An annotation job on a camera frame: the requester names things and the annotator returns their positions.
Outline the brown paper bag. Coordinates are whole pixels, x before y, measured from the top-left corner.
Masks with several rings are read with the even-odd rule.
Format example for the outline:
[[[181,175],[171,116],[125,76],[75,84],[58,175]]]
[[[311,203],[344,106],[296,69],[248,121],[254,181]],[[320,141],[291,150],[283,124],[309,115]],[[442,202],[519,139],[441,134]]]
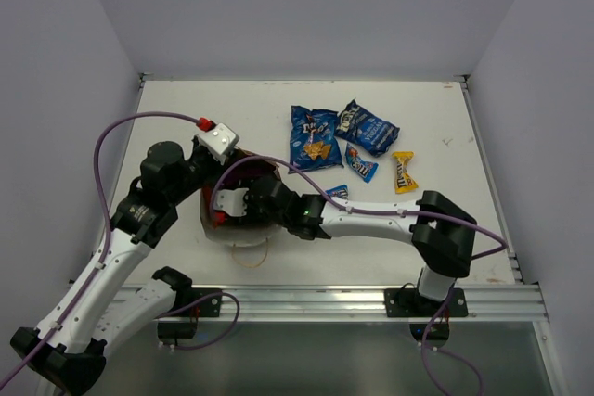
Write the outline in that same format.
[[[223,196],[226,190],[244,191],[249,189],[255,180],[267,176],[280,178],[278,165],[274,161],[247,161],[226,177],[217,194]],[[215,208],[213,218],[210,207],[212,202],[216,202],[213,198],[213,188],[218,178],[217,174],[213,179],[209,179],[200,190],[200,223],[204,234],[208,240],[224,246],[237,265],[247,269],[259,268],[267,259],[271,238],[279,233],[280,227],[248,210],[245,210],[244,215],[228,215],[224,212],[223,206]]]

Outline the blue Doritos chips bag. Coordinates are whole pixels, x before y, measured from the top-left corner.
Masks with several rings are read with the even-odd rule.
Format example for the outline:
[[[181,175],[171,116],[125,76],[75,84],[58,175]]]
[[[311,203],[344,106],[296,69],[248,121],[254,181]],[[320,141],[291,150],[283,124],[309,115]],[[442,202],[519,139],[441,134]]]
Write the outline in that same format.
[[[335,137],[338,113],[329,109],[291,107],[290,163],[303,172],[342,167]]]

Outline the small blue M&M's packet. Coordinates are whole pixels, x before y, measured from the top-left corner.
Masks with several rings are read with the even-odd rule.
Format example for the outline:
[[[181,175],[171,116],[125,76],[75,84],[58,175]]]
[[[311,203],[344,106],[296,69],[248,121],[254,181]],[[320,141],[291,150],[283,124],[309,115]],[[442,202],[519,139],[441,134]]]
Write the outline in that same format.
[[[357,149],[351,144],[347,144],[345,148],[345,158],[348,166],[366,183],[368,184],[374,177],[379,168],[379,164],[373,161],[363,160]]]

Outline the blue Kettle chips bag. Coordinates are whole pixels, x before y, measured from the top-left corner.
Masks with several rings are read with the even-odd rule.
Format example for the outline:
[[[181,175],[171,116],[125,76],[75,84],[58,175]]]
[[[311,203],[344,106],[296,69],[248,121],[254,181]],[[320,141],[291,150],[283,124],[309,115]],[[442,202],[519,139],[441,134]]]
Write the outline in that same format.
[[[397,140],[400,128],[360,106],[352,99],[338,115],[334,135],[361,146],[368,154],[379,157]]]

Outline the yellow M&M's packet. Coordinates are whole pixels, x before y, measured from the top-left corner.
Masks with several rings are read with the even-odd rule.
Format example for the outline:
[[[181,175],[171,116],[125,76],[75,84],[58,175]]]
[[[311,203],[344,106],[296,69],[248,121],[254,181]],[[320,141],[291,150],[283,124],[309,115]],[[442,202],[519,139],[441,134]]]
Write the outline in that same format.
[[[395,151],[392,159],[395,162],[394,192],[398,195],[412,192],[419,188],[418,183],[407,171],[408,164],[415,154],[412,151]]]

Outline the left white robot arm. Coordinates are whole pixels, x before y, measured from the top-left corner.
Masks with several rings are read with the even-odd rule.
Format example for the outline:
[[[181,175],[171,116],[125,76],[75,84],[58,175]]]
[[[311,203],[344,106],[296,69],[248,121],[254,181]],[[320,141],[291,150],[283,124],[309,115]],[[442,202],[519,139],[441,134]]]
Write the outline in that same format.
[[[83,395],[123,341],[162,314],[190,309],[192,281],[171,267],[156,271],[119,310],[109,306],[176,222],[177,206],[224,172],[227,154],[201,142],[189,158],[174,142],[149,148],[91,261],[48,316],[10,340],[27,366],[66,394]]]

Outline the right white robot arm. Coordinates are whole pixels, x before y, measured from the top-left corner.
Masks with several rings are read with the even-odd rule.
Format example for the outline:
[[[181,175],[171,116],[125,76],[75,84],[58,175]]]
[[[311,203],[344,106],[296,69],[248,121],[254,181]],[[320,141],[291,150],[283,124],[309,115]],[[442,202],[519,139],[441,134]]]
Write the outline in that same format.
[[[424,261],[413,302],[424,314],[446,305],[456,281],[470,274],[476,220],[447,197],[425,191],[401,203],[365,203],[300,195],[272,177],[255,180],[242,203],[250,217],[262,217],[303,240],[345,236],[408,244]]]

